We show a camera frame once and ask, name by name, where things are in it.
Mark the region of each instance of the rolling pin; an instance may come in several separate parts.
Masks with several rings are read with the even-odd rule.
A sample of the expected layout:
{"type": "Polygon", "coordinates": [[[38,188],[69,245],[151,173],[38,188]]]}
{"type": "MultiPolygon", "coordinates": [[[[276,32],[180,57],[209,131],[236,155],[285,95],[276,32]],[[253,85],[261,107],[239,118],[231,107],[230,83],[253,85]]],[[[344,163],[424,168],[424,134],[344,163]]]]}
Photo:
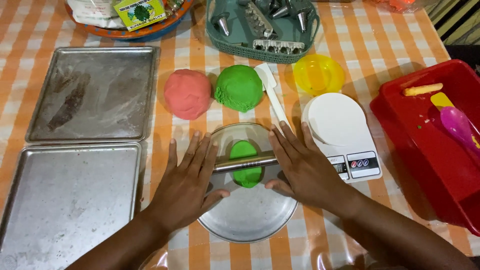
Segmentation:
{"type": "Polygon", "coordinates": [[[233,172],[242,169],[277,165],[275,155],[229,160],[216,163],[212,174],[233,172]]]}

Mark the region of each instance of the table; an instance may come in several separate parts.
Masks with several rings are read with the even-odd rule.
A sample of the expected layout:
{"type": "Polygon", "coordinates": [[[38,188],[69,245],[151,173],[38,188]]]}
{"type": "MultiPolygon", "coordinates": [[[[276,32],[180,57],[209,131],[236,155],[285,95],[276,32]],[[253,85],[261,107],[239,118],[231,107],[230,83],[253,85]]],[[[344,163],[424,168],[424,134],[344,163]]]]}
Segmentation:
{"type": "MultiPolygon", "coordinates": [[[[449,59],[427,14],[392,14],[373,5],[315,4],[322,25],[309,53],[332,57],[346,71],[342,92],[359,102],[382,160],[383,177],[352,184],[374,200],[427,226],[469,256],[480,255],[480,238],[466,229],[435,220],[419,187],[385,136],[369,103],[379,86],[412,71],[449,59]]],[[[61,0],[8,0],[0,2],[0,203],[10,189],[17,154],[48,69],[52,52],[61,46],[127,46],[129,44],[88,35],[68,17],[61,0]]],[[[168,142],[177,139],[183,155],[194,129],[212,132],[238,122],[265,126],[277,123],[267,98],[247,113],[214,102],[195,121],[172,116],[165,106],[163,85],[176,69],[205,72],[214,82],[224,68],[234,64],[256,66],[260,61],[218,52],[205,36],[205,0],[197,1],[179,27],[155,42],[160,46],[151,133],[146,140],[142,207],[148,205],[167,162],[168,142]]],[[[269,64],[279,82],[275,91],[289,121],[298,129],[303,107],[312,98],[298,89],[291,65],[269,64]]],[[[292,220],[269,240],[240,245],[216,239],[198,223],[177,232],[158,252],[147,269],[336,269],[345,264],[363,269],[365,250],[343,229],[351,225],[337,217],[299,206],[292,220]]]]}

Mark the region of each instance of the finger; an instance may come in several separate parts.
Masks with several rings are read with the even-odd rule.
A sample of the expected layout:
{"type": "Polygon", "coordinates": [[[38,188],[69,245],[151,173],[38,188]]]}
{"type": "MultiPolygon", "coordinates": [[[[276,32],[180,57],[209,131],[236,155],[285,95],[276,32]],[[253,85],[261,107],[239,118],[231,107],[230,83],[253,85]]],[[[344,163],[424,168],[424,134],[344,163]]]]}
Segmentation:
{"type": "Polygon", "coordinates": [[[290,184],[280,179],[272,179],[268,181],[265,184],[265,188],[275,190],[288,197],[293,197],[295,195],[290,184]]]}
{"type": "Polygon", "coordinates": [[[283,131],[283,134],[285,135],[285,138],[289,141],[289,143],[300,153],[306,154],[306,148],[303,146],[298,140],[297,136],[293,134],[292,129],[285,123],[285,121],[280,122],[280,128],[283,131]]]}
{"type": "Polygon", "coordinates": [[[217,152],[218,152],[218,143],[213,142],[205,158],[204,165],[202,166],[202,169],[200,170],[200,173],[199,173],[200,184],[205,186],[205,189],[208,187],[210,176],[212,176],[217,152]]]}
{"type": "Polygon", "coordinates": [[[275,136],[280,142],[280,145],[283,147],[283,149],[285,149],[285,152],[287,153],[290,160],[297,158],[299,156],[298,151],[292,146],[292,144],[290,144],[290,142],[285,137],[283,137],[283,135],[280,133],[280,131],[275,125],[272,125],[272,131],[275,133],[275,136]]]}
{"type": "Polygon", "coordinates": [[[275,153],[275,157],[278,160],[278,163],[282,168],[286,168],[292,164],[292,161],[288,157],[285,149],[283,149],[282,145],[278,141],[278,138],[275,136],[273,131],[268,133],[268,140],[270,141],[270,145],[272,146],[273,152],[275,153]]]}
{"type": "Polygon", "coordinates": [[[200,167],[205,159],[207,154],[208,145],[210,144],[210,133],[205,133],[205,137],[200,142],[200,146],[195,152],[192,162],[190,163],[189,173],[192,173],[195,176],[198,176],[200,172],[200,167]]]}
{"type": "Polygon", "coordinates": [[[190,145],[188,145],[187,151],[185,152],[185,155],[183,156],[183,159],[180,163],[179,168],[182,170],[186,170],[188,165],[190,165],[190,162],[192,161],[193,157],[195,156],[195,152],[198,147],[198,141],[200,137],[200,131],[195,131],[193,133],[193,137],[190,141],[190,145]]]}
{"type": "Polygon", "coordinates": [[[317,144],[313,140],[312,133],[310,132],[310,128],[308,127],[307,122],[302,122],[301,130],[303,131],[303,139],[305,140],[305,145],[307,146],[307,148],[310,150],[320,151],[317,144]]]}
{"type": "Polygon", "coordinates": [[[177,141],[175,139],[170,140],[168,146],[168,162],[165,173],[173,170],[177,166],[177,141]]]}
{"type": "Polygon", "coordinates": [[[207,195],[207,197],[204,198],[204,203],[201,207],[202,214],[207,212],[215,203],[228,196],[230,196],[230,192],[226,189],[217,189],[212,191],[209,195],[207,195]]]}

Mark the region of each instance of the digital kitchen scale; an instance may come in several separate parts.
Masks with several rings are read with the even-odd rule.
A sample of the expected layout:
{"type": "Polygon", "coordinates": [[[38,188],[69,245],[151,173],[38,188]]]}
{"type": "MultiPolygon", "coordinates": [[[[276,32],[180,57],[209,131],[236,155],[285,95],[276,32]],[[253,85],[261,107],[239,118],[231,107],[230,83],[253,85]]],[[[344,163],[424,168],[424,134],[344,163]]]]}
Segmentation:
{"type": "Polygon", "coordinates": [[[302,121],[346,183],[382,177],[365,114],[353,99],[339,93],[314,97],[305,106],[302,121]]]}

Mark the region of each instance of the green plastic basket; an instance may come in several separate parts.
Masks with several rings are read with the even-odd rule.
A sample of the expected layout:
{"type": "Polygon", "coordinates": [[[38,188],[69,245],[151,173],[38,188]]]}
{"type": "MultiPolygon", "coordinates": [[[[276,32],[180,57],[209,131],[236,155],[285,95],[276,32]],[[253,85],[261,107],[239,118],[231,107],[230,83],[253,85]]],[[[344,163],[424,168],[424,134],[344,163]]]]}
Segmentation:
{"type": "Polygon", "coordinates": [[[248,25],[247,19],[244,15],[244,7],[239,6],[237,0],[207,0],[207,34],[213,45],[217,47],[219,51],[228,54],[272,63],[295,63],[305,56],[308,50],[312,47],[313,40],[315,39],[315,35],[320,26],[320,17],[317,15],[315,8],[310,1],[291,0],[291,2],[292,5],[304,5],[311,9],[308,14],[308,27],[306,33],[300,31],[299,23],[294,18],[286,17],[276,20],[271,20],[270,18],[267,19],[277,32],[278,40],[303,42],[305,44],[305,49],[302,53],[288,55],[253,49],[252,44],[257,37],[248,25]],[[230,30],[230,36],[228,37],[215,29],[210,22],[213,15],[222,12],[230,13],[230,17],[227,19],[228,28],[230,30]],[[248,47],[234,45],[235,43],[241,42],[247,43],[248,47]]]}

